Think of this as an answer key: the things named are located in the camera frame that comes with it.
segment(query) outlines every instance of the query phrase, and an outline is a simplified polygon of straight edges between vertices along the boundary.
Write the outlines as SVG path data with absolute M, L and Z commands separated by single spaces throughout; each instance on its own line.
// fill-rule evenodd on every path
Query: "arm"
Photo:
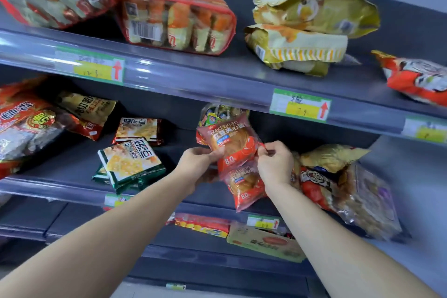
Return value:
M 222 151 L 188 149 L 176 169 L 85 223 L 0 281 L 0 297 L 110 297 L 177 205 L 209 176 Z
M 409 270 L 365 242 L 290 186 L 293 157 L 281 142 L 259 150 L 267 195 L 332 298 L 439 297 Z

